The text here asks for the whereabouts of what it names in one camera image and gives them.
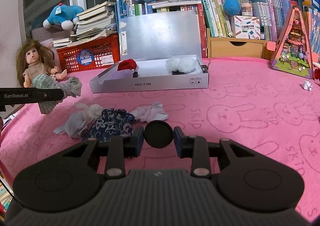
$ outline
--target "floral pattern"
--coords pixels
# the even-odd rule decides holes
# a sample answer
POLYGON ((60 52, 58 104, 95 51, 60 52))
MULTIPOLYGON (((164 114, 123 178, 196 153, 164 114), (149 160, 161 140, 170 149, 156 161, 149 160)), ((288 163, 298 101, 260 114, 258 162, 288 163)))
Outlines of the floral pattern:
POLYGON ((114 136, 131 135, 131 123, 134 121, 134 116, 126 110, 105 109, 102 111, 102 117, 92 124, 83 140, 96 138, 99 142, 106 142, 114 136))

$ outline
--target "black round disc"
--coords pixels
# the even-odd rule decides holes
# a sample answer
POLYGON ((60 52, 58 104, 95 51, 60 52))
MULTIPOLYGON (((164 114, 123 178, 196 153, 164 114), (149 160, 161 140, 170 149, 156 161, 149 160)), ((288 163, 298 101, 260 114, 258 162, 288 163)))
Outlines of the black round disc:
POLYGON ((295 207, 304 182, 295 170, 261 157, 239 158, 222 170, 217 186, 236 206, 256 212, 278 212, 295 207))
POLYGON ((22 170, 13 182, 13 191, 21 206, 50 213, 88 202, 99 185, 93 169, 76 158, 57 157, 22 170))
POLYGON ((173 140, 173 130, 165 121, 151 121, 144 129, 144 138, 153 148, 162 149, 173 140))

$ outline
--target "pink triangular toy house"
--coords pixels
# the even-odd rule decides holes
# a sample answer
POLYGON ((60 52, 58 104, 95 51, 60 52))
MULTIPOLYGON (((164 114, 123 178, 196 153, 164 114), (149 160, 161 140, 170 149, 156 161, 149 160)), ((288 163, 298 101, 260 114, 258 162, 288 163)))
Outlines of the pink triangular toy house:
POLYGON ((309 79, 314 76, 309 37, 302 10, 297 5, 291 7, 287 13, 271 57, 271 68, 309 79))

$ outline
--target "crumpled paper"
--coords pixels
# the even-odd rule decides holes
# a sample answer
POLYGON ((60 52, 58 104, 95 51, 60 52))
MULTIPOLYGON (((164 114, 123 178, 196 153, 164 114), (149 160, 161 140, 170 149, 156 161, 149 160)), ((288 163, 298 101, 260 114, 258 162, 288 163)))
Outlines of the crumpled paper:
POLYGON ((312 89, 312 84, 309 81, 304 81, 302 86, 304 90, 311 91, 312 89))
POLYGON ((165 113, 162 107, 163 105, 161 103, 155 102, 150 106, 138 107, 136 110, 130 112, 130 114, 141 122, 164 121, 168 119, 168 114, 165 113))
POLYGON ((76 107, 82 110, 72 113, 65 124, 53 131, 55 134, 67 133, 70 138, 81 138, 82 131, 90 128, 92 123, 101 117, 103 111, 103 107, 98 104, 87 106, 77 103, 76 107))

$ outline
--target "pink blanket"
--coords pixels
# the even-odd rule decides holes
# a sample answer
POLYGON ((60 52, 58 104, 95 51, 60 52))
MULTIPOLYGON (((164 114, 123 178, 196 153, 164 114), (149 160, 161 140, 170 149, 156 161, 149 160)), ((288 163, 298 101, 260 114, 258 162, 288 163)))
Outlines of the pink blanket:
MULTIPOLYGON (((68 97, 49 115, 37 104, 26 105, 1 136, 0 169, 12 183, 22 169, 77 141, 53 130, 76 111, 75 102, 128 111, 158 101, 168 123, 186 135, 208 141, 230 138, 298 171, 305 191, 297 211, 311 221, 320 214, 320 87, 301 87, 304 79, 269 69, 256 58, 213 59, 208 89, 91 94, 89 81, 101 70, 73 73, 83 83, 82 96, 68 97)), ((174 145, 152 149, 144 143, 141 156, 126 160, 126 169, 186 168, 174 145)), ((218 172, 216 159, 212 170, 218 172)))

